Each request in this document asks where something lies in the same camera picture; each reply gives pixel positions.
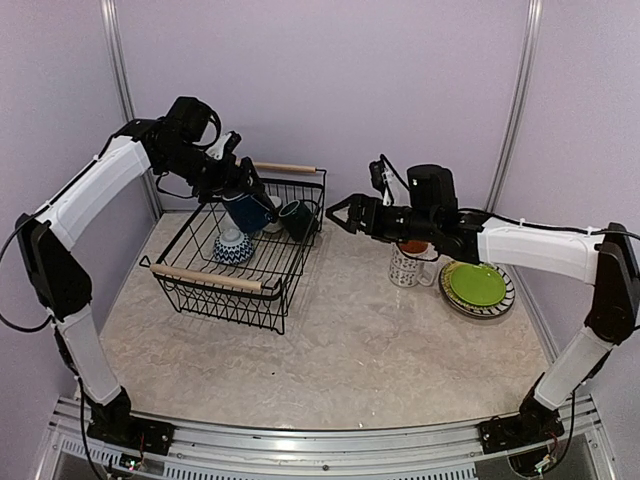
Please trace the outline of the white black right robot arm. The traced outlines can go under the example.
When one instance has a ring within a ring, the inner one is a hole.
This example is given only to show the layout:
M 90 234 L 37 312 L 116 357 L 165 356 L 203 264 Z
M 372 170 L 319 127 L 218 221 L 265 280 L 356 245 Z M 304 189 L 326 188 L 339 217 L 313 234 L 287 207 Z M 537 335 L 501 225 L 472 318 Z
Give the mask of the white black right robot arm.
M 535 442 L 558 420 L 558 409 L 595 375 L 610 352 L 637 329 L 639 267 L 633 233 L 618 223 L 603 230 L 504 220 L 458 205 L 452 172 L 434 164 L 407 171 L 410 203 L 352 194 L 325 215 L 343 230 L 385 243 L 430 243 L 435 251 L 467 264 L 526 267 L 574 278 L 592 286 L 583 327 L 542 374 L 511 417 L 511 433 Z

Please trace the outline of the white floral patterned mug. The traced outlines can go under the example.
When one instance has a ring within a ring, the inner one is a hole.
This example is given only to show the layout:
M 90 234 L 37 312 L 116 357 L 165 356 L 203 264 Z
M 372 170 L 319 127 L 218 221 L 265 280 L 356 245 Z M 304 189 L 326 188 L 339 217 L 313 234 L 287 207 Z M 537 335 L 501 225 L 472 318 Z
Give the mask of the white floral patterned mug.
M 429 247 L 428 242 L 417 240 L 397 244 L 389 265 L 389 280 L 401 288 L 431 287 L 436 280 L 437 268 L 427 258 Z

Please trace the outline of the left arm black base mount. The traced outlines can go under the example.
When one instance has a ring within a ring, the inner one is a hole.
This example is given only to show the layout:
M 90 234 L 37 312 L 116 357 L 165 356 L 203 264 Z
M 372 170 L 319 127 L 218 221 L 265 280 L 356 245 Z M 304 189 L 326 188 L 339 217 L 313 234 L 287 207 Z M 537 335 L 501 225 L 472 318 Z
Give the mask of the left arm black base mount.
M 90 438 L 107 444 L 136 450 L 140 453 L 167 456 L 173 441 L 175 426 L 162 421 L 131 417 L 124 424 L 89 424 Z

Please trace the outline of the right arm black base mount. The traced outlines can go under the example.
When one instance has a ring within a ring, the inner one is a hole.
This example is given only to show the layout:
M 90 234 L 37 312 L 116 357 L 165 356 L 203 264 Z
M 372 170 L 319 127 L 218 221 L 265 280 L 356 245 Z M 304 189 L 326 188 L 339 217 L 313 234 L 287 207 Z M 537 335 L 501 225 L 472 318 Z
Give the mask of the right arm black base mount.
M 542 426 L 537 423 L 527 426 L 519 415 L 493 417 L 480 422 L 477 430 L 484 454 L 526 447 L 561 437 L 565 433 L 559 419 L 552 419 Z

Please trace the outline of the dark green mug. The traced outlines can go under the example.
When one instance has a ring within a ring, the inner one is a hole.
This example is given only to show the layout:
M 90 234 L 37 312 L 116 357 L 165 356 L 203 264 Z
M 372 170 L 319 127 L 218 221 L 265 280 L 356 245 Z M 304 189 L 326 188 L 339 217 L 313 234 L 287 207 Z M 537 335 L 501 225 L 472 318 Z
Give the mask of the dark green mug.
M 317 207 L 318 204 L 313 200 L 298 199 L 279 210 L 279 220 L 292 240 L 300 243 L 311 241 L 319 226 Z

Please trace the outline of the brown white small cup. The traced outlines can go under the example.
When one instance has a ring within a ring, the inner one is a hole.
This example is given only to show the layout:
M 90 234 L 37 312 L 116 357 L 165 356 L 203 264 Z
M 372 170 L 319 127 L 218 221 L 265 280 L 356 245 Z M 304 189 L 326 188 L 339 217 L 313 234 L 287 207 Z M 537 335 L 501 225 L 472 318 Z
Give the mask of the brown white small cup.
M 263 228 L 263 231 L 267 234 L 276 234 L 283 229 L 283 225 L 279 217 L 279 212 L 282 207 L 282 199 L 276 195 L 270 195 L 269 199 L 274 206 L 274 213 L 271 215 L 272 220 Z

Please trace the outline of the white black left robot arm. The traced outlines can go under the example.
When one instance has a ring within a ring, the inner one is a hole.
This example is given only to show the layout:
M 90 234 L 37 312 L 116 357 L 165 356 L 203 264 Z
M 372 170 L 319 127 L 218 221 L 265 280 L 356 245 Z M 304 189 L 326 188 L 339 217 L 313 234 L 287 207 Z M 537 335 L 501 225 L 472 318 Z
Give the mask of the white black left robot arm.
M 16 224 L 28 279 L 53 320 L 53 331 L 78 382 L 91 423 L 121 445 L 133 443 L 140 424 L 103 348 L 93 309 L 93 278 L 77 256 L 87 233 L 115 200 L 147 173 L 181 178 L 197 200 L 256 201 L 247 232 L 273 221 L 276 208 L 248 157 L 237 157 L 238 133 L 223 132 L 212 107 L 178 97 L 157 119 L 133 119 L 37 212 Z

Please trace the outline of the woven bamboo tray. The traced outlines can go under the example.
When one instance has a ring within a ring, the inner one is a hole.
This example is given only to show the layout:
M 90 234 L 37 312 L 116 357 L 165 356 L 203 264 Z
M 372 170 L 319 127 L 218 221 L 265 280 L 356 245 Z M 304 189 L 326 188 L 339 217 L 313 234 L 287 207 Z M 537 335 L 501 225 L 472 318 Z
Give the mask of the woven bamboo tray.
M 440 281 L 449 298 L 462 307 L 496 307 L 507 298 L 507 283 L 496 267 L 452 261 L 441 269 Z

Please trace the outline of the grey reindeer snowflake plate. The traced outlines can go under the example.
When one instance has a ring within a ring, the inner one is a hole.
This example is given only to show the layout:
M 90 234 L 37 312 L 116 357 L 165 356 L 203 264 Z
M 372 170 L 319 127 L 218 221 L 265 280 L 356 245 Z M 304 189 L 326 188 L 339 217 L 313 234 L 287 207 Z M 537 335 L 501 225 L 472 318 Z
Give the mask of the grey reindeer snowflake plate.
M 503 270 L 500 270 L 500 275 L 507 280 L 506 295 L 503 300 L 493 306 L 473 307 L 463 305 L 460 300 L 455 300 L 453 290 L 450 288 L 450 281 L 444 269 L 442 269 L 438 275 L 438 288 L 445 302 L 458 313 L 474 320 L 497 320 L 510 312 L 516 299 L 515 287 L 511 277 Z

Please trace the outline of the dark blue cup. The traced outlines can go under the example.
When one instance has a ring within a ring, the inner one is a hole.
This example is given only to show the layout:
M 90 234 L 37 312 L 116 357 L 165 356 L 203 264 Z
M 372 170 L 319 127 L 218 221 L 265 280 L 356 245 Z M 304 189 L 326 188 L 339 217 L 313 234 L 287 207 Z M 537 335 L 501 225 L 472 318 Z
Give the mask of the dark blue cup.
M 225 196 L 222 204 L 235 225 L 246 234 L 253 234 L 276 221 L 276 207 L 265 193 Z

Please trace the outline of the green plastic plate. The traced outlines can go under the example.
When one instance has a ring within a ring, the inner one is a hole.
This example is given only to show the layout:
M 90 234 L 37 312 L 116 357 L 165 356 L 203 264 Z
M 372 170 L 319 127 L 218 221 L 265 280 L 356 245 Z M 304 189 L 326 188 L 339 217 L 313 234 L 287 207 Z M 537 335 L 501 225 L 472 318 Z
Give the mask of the green plastic plate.
M 500 303 L 507 293 L 502 275 L 486 265 L 456 263 L 449 277 L 454 294 L 462 301 L 479 307 Z

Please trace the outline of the blue white patterned bowl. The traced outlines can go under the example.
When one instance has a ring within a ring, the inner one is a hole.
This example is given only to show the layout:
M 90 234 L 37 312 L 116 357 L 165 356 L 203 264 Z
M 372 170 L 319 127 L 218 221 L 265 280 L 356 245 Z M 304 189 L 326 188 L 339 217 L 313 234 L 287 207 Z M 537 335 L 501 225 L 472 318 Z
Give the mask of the blue white patterned bowl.
M 213 254 L 218 263 L 238 265 L 251 259 L 254 247 L 248 234 L 231 227 L 216 238 Z

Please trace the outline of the white black striped plate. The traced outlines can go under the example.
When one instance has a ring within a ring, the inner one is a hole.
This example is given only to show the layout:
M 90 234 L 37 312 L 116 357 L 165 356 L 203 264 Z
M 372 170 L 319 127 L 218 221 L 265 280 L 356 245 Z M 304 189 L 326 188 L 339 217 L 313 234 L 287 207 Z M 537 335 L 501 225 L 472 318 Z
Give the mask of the white black striped plate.
M 514 283 L 498 266 L 450 261 L 440 269 L 437 280 L 445 301 L 470 318 L 496 319 L 515 302 Z

